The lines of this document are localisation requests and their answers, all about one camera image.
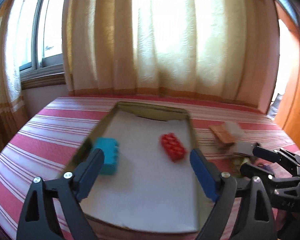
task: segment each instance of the metal rivet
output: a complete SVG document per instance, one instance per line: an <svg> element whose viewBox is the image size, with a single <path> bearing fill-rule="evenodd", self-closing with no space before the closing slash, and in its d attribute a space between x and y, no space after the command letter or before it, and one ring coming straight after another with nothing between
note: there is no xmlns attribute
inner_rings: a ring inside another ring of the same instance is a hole
<svg viewBox="0 0 300 240"><path fill-rule="evenodd" d="M34 183L39 183L41 181L41 178L40 177L35 177L34 179L33 179L33 182Z"/></svg>
<svg viewBox="0 0 300 240"><path fill-rule="evenodd" d="M260 177L258 176L254 176L252 179L255 183L259 183L261 181Z"/></svg>
<svg viewBox="0 0 300 240"><path fill-rule="evenodd" d="M224 171L223 173L221 173L221 177L223 178L229 178L231 175L229 172Z"/></svg>
<svg viewBox="0 0 300 240"><path fill-rule="evenodd" d="M65 179L70 179L71 177L72 177L72 172L66 172L65 174L63 174L63 177L65 178Z"/></svg>

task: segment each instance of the screw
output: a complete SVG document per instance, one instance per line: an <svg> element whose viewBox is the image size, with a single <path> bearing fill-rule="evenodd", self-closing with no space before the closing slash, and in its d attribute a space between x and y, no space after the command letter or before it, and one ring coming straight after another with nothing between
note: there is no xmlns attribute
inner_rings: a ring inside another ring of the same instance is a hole
<svg viewBox="0 0 300 240"><path fill-rule="evenodd" d="M252 179L255 183L259 183L261 181L260 177L258 176L254 176Z"/></svg>
<svg viewBox="0 0 300 240"><path fill-rule="evenodd" d="M223 178L229 178L231 175L229 172L224 171L223 173L221 173L221 177Z"/></svg>
<svg viewBox="0 0 300 240"><path fill-rule="evenodd" d="M65 178L65 179L70 179L71 177L72 177L72 172L66 172L65 174L63 174L63 177Z"/></svg>
<svg viewBox="0 0 300 240"><path fill-rule="evenodd" d="M40 177L35 177L34 179L33 179L33 182L34 183L39 183L41 181L41 178Z"/></svg>

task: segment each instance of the wall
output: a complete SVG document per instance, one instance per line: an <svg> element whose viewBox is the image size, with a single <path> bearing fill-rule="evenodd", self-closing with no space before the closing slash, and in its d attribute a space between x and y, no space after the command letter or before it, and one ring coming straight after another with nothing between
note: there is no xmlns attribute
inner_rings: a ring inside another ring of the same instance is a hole
<svg viewBox="0 0 300 240"><path fill-rule="evenodd" d="M66 85L30 88L22 91L29 118L32 118L57 97L67 96L68 94Z"/></svg>

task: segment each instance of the blue gripper pad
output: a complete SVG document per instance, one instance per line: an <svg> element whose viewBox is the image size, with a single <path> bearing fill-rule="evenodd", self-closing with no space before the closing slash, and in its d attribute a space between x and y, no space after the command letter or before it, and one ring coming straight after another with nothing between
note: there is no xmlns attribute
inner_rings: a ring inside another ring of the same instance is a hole
<svg viewBox="0 0 300 240"><path fill-rule="evenodd" d="M105 161L99 174L115 174L118 166L118 146L118 142L113 138L99 137L96 139L91 151L99 148L105 155Z"/></svg>
<svg viewBox="0 0 300 240"><path fill-rule="evenodd" d="M190 163L206 197L215 203L219 198L216 193L216 182L195 150L190 152Z"/></svg>

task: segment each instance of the red building block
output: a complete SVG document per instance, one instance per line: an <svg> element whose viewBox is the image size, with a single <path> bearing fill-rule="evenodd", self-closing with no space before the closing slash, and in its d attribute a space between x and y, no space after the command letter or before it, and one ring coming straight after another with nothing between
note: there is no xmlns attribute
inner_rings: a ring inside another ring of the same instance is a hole
<svg viewBox="0 0 300 240"><path fill-rule="evenodd" d="M186 150L174 133L163 134L160 142L169 158L175 162L181 160L186 155Z"/></svg>

